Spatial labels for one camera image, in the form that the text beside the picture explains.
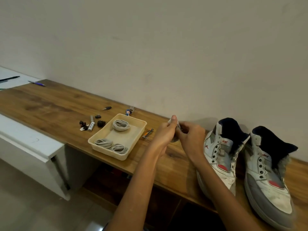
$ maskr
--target tiled floor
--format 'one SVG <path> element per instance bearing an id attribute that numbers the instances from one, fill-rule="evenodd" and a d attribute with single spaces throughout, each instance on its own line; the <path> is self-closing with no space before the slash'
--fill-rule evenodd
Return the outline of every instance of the tiled floor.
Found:
<path id="1" fill-rule="evenodd" d="M 101 231 L 111 217 L 81 194 L 66 201 L 0 160 L 0 231 Z"/>

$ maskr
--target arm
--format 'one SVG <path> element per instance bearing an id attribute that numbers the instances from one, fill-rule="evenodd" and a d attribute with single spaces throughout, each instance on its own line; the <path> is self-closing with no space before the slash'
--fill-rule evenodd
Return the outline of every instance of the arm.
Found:
<path id="1" fill-rule="evenodd" d="M 188 122 L 182 122 L 180 125 L 183 132 L 176 128 L 176 134 L 185 153 L 199 171 L 226 229 L 228 231 L 261 231 L 206 160 L 203 153 L 205 129 Z"/>
<path id="2" fill-rule="evenodd" d="M 172 140 L 177 125 L 176 116 L 171 123 L 163 123 L 157 129 L 152 142 L 142 155 L 134 175 L 114 213 L 106 231 L 142 230 L 148 203 L 155 179 L 156 163 L 165 153 L 167 145 Z"/>

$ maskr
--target high-top sneaker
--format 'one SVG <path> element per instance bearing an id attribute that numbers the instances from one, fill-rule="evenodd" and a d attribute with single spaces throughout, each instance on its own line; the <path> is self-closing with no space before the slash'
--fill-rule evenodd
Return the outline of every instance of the high-top sneaker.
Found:
<path id="1" fill-rule="evenodd" d="M 290 230 L 295 211 L 284 175 L 289 154 L 297 147 L 263 126 L 254 128 L 250 136 L 245 147 L 244 182 L 250 205 L 271 226 Z"/>
<path id="2" fill-rule="evenodd" d="M 250 138 L 233 118 L 220 120 L 204 140 L 204 155 L 215 173 L 235 195 L 235 166 L 238 153 Z M 199 186 L 209 198 L 205 184 L 197 171 Z"/>

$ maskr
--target wood grain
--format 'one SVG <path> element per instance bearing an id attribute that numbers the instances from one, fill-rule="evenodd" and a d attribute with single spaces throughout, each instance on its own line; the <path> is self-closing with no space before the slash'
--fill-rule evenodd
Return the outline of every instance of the wood grain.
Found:
<path id="1" fill-rule="evenodd" d="M 134 173 L 140 157 L 155 133 L 149 136 L 149 140 L 140 138 L 128 158 L 125 161 L 119 161 L 92 150 L 87 143 L 87 140 L 99 130 L 97 126 L 93 128 L 92 132 L 79 131 L 80 120 L 89 123 L 90 115 L 100 114 L 101 119 L 108 122 L 116 114 L 125 113 L 125 110 L 129 108 L 128 105 L 53 81 L 42 80 L 41 82 L 46 87 L 27 84 L 1 91 L 0 113 L 124 172 Z M 101 109 L 106 106 L 112 106 L 112 109 L 102 111 Z M 168 118 L 140 109 L 136 109 L 132 116 L 146 121 L 148 123 L 146 128 L 154 128 L 154 132 L 162 122 L 168 120 Z M 298 213 L 296 223 L 298 230 L 308 230 L 306 219 L 308 217 L 307 171 L 307 164 L 299 160 L 293 160 L 287 167 L 286 182 Z M 243 160 L 238 161 L 237 176 L 239 177 L 237 199 L 251 212 L 243 188 Z M 195 168 L 187 159 L 180 142 L 168 145 L 166 155 L 160 159 L 157 165 L 155 185 L 215 212 L 212 203 L 199 189 Z M 264 229 L 271 229 L 259 219 L 257 220 L 265 226 Z"/>

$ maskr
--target beige tray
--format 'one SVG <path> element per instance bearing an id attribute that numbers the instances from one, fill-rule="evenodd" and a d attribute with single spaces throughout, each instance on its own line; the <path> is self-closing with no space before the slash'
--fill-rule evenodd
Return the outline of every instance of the beige tray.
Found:
<path id="1" fill-rule="evenodd" d="M 126 131 L 117 131 L 113 128 L 112 124 L 115 120 L 124 120 L 129 123 L 130 128 Z M 96 151 L 112 156 L 119 160 L 125 160 L 135 144 L 137 143 L 140 136 L 143 134 L 147 122 L 126 116 L 124 114 L 117 114 L 113 119 L 110 120 L 100 131 L 88 139 L 88 143 L 91 144 L 92 148 Z M 98 139 L 109 139 L 113 141 L 113 144 L 119 143 L 128 148 L 125 154 L 119 154 L 111 151 L 104 147 L 96 145 L 94 142 Z"/>

